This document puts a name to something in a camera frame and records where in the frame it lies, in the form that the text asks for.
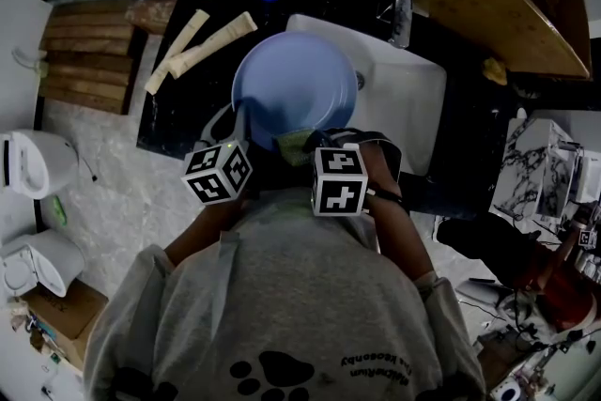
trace marble floor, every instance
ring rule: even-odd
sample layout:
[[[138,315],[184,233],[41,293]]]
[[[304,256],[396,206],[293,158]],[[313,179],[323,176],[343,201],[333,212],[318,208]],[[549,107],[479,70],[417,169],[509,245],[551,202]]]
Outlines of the marble floor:
[[[135,255],[149,244],[169,244],[200,211],[179,179],[182,162],[136,147],[149,77],[161,37],[150,36],[135,81],[128,116],[115,116],[46,100],[42,128],[62,135],[87,160],[98,180],[80,165],[77,181],[58,196],[68,223],[61,226],[52,199],[42,201],[43,221],[83,250],[80,278],[108,297],[115,294]],[[435,217],[412,213],[434,266],[458,285],[469,277],[493,279],[480,261],[472,261],[433,240]],[[461,304],[470,338],[491,316]]]

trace blue plate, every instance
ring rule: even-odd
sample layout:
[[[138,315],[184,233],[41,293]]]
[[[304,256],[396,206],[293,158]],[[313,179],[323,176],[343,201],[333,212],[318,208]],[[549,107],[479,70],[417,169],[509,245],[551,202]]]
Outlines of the blue plate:
[[[270,151],[285,133],[344,128],[356,100],[357,77],[347,56],[306,32],[263,40],[244,57],[232,85],[232,105],[244,101],[253,140]]]

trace white toilet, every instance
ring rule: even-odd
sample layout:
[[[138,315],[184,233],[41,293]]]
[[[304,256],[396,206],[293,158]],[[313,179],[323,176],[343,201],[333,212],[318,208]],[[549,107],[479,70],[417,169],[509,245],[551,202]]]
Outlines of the white toilet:
[[[32,199],[56,193],[77,176],[77,153],[62,137],[42,131],[0,134],[0,187]]]
[[[4,289],[14,297],[42,283],[64,298],[69,285],[85,266],[80,249],[50,229],[5,244],[0,249],[0,258]]]

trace sink basin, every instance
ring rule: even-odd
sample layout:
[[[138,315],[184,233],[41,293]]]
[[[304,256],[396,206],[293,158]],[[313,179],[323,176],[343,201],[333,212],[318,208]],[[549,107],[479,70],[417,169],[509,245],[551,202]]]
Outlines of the sink basin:
[[[382,132],[403,152],[401,171],[425,176],[439,131],[446,71],[388,42],[306,15],[292,15],[286,31],[312,32],[348,56],[364,79],[348,127]]]

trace black paw print graphic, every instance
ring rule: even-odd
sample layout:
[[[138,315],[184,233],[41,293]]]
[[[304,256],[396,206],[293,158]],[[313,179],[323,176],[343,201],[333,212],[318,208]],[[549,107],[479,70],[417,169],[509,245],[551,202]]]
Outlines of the black paw print graphic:
[[[265,351],[259,354],[259,362],[263,367],[265,379],[269,388],[261,394],[261,401],[283,401],[285,391],[280,388],[292,388],[288,401],[308,401],[309,392],[299,386],[313,377],[315,368],[308,362],[300,362],[292,356],[278,351]],[[250,396],[261,389],[261,382],[256,378],[248,378],[253,367],[245,361],[232,364],[229,372],[232,377],[242,379],[238,392]]]

